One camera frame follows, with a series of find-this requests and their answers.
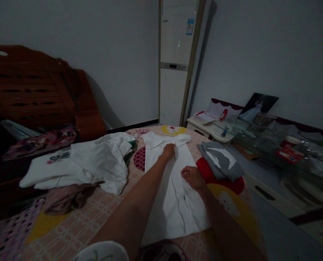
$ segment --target baseboard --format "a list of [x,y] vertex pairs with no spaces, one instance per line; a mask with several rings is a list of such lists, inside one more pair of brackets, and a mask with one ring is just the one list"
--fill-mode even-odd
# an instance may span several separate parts
[[145,122],[142,122],[142,123],[136,123],[136,124],[129,125],[129,126],[124,126],[124,127],[121,127],[121,128],[108,130],[107,133],[126,132],[127,130],[130,130],[130,129],[142,128],[144,126],[157,124],[158,122],[159,122],[159,119],[145,121]]

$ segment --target air conditioner label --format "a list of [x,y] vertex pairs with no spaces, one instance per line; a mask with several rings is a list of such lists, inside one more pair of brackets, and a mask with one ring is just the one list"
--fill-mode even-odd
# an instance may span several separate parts
[[194,19],[188,19],[186,35],[192,35],[194,29]]

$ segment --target forearm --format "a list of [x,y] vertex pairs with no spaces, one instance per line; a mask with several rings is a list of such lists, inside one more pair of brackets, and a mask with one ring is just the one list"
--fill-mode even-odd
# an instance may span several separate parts
[[125,247],[131,260],[135,258],[167,162],[167,158],[159,156],[153,167],[142,176],[99,230],[91,244],[114,240]]
[[206,186],[199,194],[205,204],[224,260],[266,260]]

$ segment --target hand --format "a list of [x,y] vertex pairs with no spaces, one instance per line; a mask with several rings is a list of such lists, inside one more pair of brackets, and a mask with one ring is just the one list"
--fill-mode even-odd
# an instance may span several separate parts
[[170,160],[172,157],[175,156],[175,144],[167,144],[164,147],[163,153],[161,154],[162,157],[164,157],[167,160]]
[[197,167],[184,167],[184,169],[181,171],[181,175],[197,192],[207,188],[204,179],[201,176],[200,170]]

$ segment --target bottle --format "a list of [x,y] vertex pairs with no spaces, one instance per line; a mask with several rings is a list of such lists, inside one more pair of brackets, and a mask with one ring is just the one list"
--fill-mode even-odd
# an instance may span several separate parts
[[228,112],[228,109],[224,109],[224,111],[222,112],[222,116],[220,117],[219,121],[224,121],[224,119],[227,116],[227,112]]
[[228,132],[228,130],[229,130],[229,126],[228,125],[226,125],[225,126],[225,128],[224,128],[224,130],[223,130],[223,132],[222,132],[222,134],[221,134],[221,137],[225,137],[226,136],[226,134],[227,134],[227,132]]

